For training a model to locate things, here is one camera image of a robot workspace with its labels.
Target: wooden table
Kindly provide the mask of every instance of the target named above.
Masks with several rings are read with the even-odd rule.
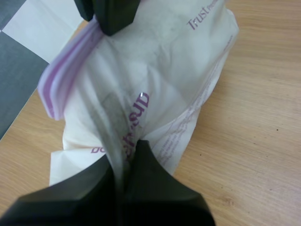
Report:
[[[301,1],[231,0],[241,28],[175,177],[218,226],[301,225]],[[48,185],[63,122],[37,92],[0,143],[0,214]]]

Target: wood grain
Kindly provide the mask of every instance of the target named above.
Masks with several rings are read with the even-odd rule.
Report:
[[[218,226],[301,225],[301,1],[231,0],[241,32],[175,177]],[[63,122],[37,93],[0,142],[0,214],[48,185]]]

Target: white floor tile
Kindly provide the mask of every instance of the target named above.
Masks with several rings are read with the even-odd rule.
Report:
[[[27,0],[3,32],[50,63],[81,21],[73,0]]]

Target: plastic bag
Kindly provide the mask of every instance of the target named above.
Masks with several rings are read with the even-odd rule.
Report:
[[[127,169],[138,139],[173,174],[237,34],[224,0],[145,0],[112,37],[90,22],[38,86],[48,115],[66,121],[50,184],[106,152]]]

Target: gray floor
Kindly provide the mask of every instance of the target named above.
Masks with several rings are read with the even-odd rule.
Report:
[[[0,0],[0,30],[10,21],[26,0]]]
[[[0,32],[0,138],[37,87],[47,65],[45,60]]]

